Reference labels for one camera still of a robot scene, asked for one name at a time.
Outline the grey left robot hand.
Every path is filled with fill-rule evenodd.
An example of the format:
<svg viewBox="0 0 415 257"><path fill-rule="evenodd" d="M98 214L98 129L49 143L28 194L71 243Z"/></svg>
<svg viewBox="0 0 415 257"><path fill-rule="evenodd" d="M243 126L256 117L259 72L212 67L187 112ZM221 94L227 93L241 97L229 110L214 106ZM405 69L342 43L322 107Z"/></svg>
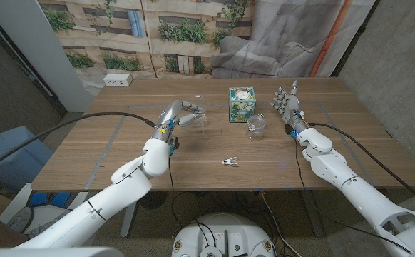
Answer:
<svg viewBox="0 0 415 257"><path fill-rule="evenodd" d="M168 145L173 146L176 141L173 136L175 126L189 126L196 119L201 118L204 112L205 110L203 107L192 104L188 101L174 101L158 117L158 120L155 123L153 138L159 139L166 142Z"/></svg>

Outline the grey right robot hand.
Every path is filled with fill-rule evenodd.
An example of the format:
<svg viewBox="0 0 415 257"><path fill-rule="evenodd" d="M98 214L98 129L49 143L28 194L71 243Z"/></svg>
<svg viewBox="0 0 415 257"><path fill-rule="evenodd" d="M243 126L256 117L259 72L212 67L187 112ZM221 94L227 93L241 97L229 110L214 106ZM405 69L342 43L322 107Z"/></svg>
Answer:
<svg viewBox="0 0 415 257"><path fill-rule="evenodd" d="M285 123L285 133L292 138L297 138L303 130L308 128L308 125L303 121L303 112L296 94L297 80L294 80L289 93L280 87L279 91L274 93L270 103L282 116L282 120Z"/></svg>

